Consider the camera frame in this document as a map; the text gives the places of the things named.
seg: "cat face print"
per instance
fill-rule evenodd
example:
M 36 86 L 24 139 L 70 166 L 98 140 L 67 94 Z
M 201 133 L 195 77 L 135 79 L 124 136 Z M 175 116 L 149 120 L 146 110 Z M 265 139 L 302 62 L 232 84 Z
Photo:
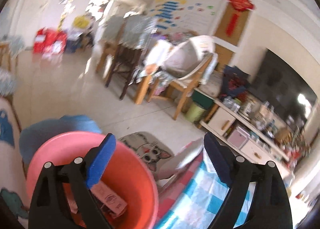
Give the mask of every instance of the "cat face print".
M 143 144 L 136 150 L 136 153 L 138 157 L 140 157 L 153 172 L 156 171 L 156 164 L 159 160 L 165 160 L 171 157 L 168 152 L 160 149 L 154 143 Z

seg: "dark blue clothing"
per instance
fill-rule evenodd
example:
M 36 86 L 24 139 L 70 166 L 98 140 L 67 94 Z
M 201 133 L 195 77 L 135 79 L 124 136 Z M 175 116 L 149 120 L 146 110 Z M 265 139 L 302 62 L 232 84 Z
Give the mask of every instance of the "dark blue clothing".
M 64 132 L 89 131 L 102 133 L 95 121 L 85 115 L 65 115 L 60 119 L 47 119 L 22 130 L 19 139 L 23 162 L 29 164 L 38 148 L 47 140 Z

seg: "drawer handle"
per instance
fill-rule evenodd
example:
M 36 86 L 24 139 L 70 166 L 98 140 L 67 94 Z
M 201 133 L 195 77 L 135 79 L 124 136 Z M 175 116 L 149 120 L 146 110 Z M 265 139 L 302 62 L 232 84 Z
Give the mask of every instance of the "drawer handle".
M 255 152 L 254 155 L 255 155 L 259 160 L 261 160 L 262 157 L 261 157 L 257 152 Z
M 227 120 L 227 121 L 224 123 L 224 125 L 221 127 L 221 130 L 222 130 L 222 131 L 226 128 L 226 126 L 229 124 L 229 122 L 230 122 L 230 120 Z

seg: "white shelf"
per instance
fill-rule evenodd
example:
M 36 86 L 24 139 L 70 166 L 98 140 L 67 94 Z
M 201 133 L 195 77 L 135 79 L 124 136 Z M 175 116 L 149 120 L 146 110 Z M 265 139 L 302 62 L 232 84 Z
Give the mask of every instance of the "white shelf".
M 281 150 L 275 143 L 269 139 L 267 136 L 265 136 L 261 131 L 257 130 L 256 127 L 254 127 L 250 122 L 248 122 L 246 119 L 242 118 L 239 114 L 235 113 L 234 111 L 231 111 L 229 108 L 224 106 L 224 104 L 215 99 L 214 102 L 223 108 L 225 111 L 230 113 L 233 117 L 235 117 L 237 120 L 242 122 L 245 126 L 247 126 L 250 130 L 252 130 L 256 135 L 258 135 L 265 143 L 267 143 L 272 149 L 274 149 L 281 157 L 283 157 L 286 161 L 289 161 L 289 157 Z
M 220 140 L 222 140 L 225 144 L 227 144 L 230 148 L 232 148 L 233 150 L 235 150 L 236 152 L 238 152 L 240 155 L 244 156 L 247 160 L 249 160 L 250 162 L 256 163 L 255 160 L 249 158 L 247 155 L 245 155 L 243 152 L 241 152 L 239 149 L 237 149 L 235 146 L 233 146 L 230 142 L 228 142 L 223 136 L 219 135 L 218 133 L 216 133 L 214 130 L 212 130 L 204 121 L 200 121 L 200 124 L 202 125 L 202 127 L 206 128 L 208 131 L 212 132 L 217 138 L 219 138 Z
M 230 148 L 232 148 L 234 151 L 238 152 L 240 155 L 242 155 L 243 157 L 245 157 L 247 160 L 249 160 L 252 163 L 257 163 L 256 160 L 253 160 L 252 158 L 250 158 L 249 156 L 247 156 L 246 154 L 244 154 L 241 150 L 237 149 L 236 147 L 234 147 L 230 142 L 228 142 L 223 136 L 217 134 L 214 130 L 212 130 L 203 120 L 200 121 L 200 124 L 202 125 L 202 127 L 206 128 L 208 131 L 212 132 L 218 139 L 220 139 L 223 143 L 225 143 L 226 145 L 228 145 Z M 261 150 L 263 150 L 269 157 L 270 160 L 274 161 L 277 166 L 281 165 L 284 169 L 287 170 L 288 173 L 291 173 L 291 171 L 285 167 L 282 163 L 280 163 L 279 161 L 275 160 L 274 157 L 269 153 L 266 152 L 266 150 L 264 148 L 262 148 L 259 144 L 256 144 Z

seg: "blue gripper pad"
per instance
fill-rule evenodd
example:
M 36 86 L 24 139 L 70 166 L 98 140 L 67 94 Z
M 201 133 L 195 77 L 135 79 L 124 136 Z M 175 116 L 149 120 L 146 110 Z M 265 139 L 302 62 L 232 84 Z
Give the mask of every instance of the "blue gripper pad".
M 115 149 L 116 137 L 113 134 L 109 133 L 101 142 L 99 147 L 93 148 L 88 152 L 87 155 L 95 153 L 96 156 L 87 167 L 87 188 L 92 188 L 93 185 L 97 184 L 100 181 L 102 174 L 106 169 L 106 166 L 108 165 Z

